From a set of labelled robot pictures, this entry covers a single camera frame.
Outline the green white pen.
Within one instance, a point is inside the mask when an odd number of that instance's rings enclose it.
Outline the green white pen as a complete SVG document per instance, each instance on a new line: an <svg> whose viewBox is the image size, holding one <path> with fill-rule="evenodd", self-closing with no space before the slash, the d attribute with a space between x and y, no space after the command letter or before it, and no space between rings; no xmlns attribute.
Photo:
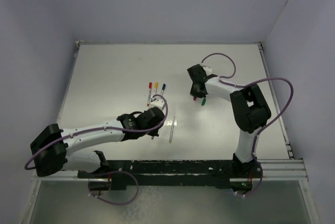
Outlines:
<svg viewBox="0 0 335 224"><path fill-rule="evenodd" d="M173 117L172 122L171 122L171 130L170 130L170 137L169 137L170 144L172 143L172 140L173 140L174 126L175 126L175 116Z"/></svg>

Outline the red white pen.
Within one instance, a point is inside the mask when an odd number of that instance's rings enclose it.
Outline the red white pen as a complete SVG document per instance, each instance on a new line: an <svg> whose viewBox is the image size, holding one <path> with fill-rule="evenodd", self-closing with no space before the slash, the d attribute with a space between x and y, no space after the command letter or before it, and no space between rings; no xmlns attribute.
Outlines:
<svg viewBox="0 0 335 224"><path fill-rule="evenodd" d="M148 107L149 107L150 102L151 102L151 92L152 92L152 89L149 89L149 91L148 91L148 98L147 98L147 106Z"/></svg>

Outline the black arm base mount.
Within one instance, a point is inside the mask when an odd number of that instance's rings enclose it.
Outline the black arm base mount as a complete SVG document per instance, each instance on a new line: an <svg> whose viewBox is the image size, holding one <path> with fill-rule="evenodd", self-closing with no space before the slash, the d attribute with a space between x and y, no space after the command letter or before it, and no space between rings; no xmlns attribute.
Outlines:
<svg viewBox="0 0 335 224"><path fill-rule="evenodd" d="M192 186L250 191L262 177L260 164L238 160L108 160L96 172L79 171L89 188L125 190L127 186Z"/></svg>

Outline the yellow white pen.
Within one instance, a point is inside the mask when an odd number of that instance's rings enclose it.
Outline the yellow white pen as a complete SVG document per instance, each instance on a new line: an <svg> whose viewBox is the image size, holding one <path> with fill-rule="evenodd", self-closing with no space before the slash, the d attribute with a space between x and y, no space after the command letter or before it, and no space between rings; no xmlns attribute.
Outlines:
<svg viewBox="0 0 335 224"><path fill-rule="evenodd" d="M153 89L153 92L152 92L152 98L154 97L154 95L157 94L157 91L158 91L158 88L154 88L154 89Z"/></svg>

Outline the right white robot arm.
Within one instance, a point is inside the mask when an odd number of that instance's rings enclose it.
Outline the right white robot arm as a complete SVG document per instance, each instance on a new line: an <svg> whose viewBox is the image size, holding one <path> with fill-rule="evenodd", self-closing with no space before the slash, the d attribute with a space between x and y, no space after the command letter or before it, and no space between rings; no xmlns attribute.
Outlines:
<svg viewBox="0 0 335 224"><path fill-rule="evenodd" d="M233 164L237 177L246 177L251 172L249 162L255 159L258 135L271 118L270 108L258 85L237 85L225 82L221 77L208 75L200 64L187 69L192 80L190 95L206 98L213 95L231 103L233 116L240 129L238 147L233 155L238 161Z"/></svg>

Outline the black white pen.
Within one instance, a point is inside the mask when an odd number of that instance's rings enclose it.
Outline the black white pen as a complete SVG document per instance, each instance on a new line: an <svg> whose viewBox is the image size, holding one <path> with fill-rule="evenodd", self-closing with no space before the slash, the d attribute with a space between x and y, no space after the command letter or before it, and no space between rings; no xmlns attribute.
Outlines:
<svg viewBox="0 0 335 224"><path fill-rule="evenodd" d="M162 89L161 89L161 91L160 91L160 96L163 96L163 94L164 94L164 91L165 91L165 88L166 88L166 84L164 83L163 85L162 85Z"/></svg>

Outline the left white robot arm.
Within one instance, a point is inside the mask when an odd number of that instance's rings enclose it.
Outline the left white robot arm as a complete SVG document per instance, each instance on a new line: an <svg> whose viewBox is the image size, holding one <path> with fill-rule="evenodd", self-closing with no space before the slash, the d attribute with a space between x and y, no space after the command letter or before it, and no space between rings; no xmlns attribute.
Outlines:
<svg viewBox="0 0 335 224"><path fill-rule="evenodd" d="M76 129L60 129L50 124L31 143L34 170L39 177L59 171L79 170L102 178L108 163L102 151L84 152L84 149L104 143L137 140L145 135L157 137L166 115L158 107L144 112L122 114L103 124Z"/></svg>

